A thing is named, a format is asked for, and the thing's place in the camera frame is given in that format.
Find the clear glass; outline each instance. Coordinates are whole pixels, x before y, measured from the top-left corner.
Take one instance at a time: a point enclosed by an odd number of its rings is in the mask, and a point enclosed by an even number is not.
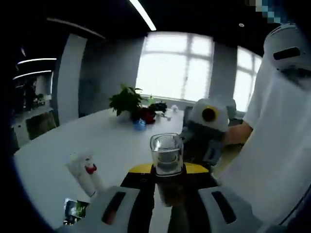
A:
[[[150,139],[156,174],[173,176],[182,172],[184,145],[176,133],[157,134]]]

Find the white pillar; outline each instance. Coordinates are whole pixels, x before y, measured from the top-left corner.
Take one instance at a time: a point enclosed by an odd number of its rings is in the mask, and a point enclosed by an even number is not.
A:
[[[79,79],[86,41],[87,39],[85,38],[70,34],[64,48],[57,84],[57,105],[60,125],[79,118]]]

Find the bright window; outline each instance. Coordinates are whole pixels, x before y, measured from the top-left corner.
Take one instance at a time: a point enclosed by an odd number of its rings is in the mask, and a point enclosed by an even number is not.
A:
[[[246,112],[255,88],[257,72],[262,58],[251,51],[238,47],[238,65],[233,99],[237,110]]]
[[[213,41],[189,33],[150,33],[139,62],[142,94],[198,101],[208,96]]]

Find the green plant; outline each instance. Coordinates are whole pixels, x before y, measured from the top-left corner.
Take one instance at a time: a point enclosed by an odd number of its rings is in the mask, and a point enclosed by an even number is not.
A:
[[[139,88],[127,87],[121,84],[122,91],[113,95],[110,100],[109,107],[113,108],[114,111],[117,111],[117,116],[119,116],[123,111],[129,111],[133,113],[140,108],[141,101],[143,98],[140,94],[136,93]]]
[[[148,105],[151,105],[153,103],[155,103],[156,100],[153,98],[153,96],[151,95],[149,98],[148,98]]]
[[[33,107],[37,108],[39,106],[45,105],[45,98],[43,94],[36,95],[36,98],[34,99]]]

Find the black ceiling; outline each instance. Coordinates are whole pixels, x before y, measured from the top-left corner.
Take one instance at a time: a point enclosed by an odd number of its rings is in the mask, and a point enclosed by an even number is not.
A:
[[[139,0],[157,31],[179,31],[212,36],[228,46],[242,46],[263,54],[266,35],[278,24],[269,23],[254,6],[245,0]],[[24,35],[21,45],[26,57],[17,51],[15,62],[33,58],[58,58],[69,33],[99,42],[101,38],[64,24],[47,21],[57,18],[86,27],[107,40],[143,36],[147,24],[129,0],[75,1],[36,4],[32,11],[36,20]],[[53,61],[25,63],[14,75],[53,69]]]

